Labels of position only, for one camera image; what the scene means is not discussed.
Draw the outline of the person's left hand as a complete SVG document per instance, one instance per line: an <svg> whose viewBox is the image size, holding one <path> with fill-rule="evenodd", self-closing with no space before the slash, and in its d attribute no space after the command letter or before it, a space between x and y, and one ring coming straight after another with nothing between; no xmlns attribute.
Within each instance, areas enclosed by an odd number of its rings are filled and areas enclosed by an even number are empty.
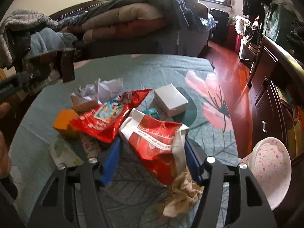
<svg viewBox="0 0 304 228"><path fill-rule="evenodd" d="M0 116L3 118L9 111L10 104L4 102L0 106ZM10 174L11 169L11 158L8 154L8 148L5 143L5 138L3 133L0 133L0 178L6 178Z"/></svg>

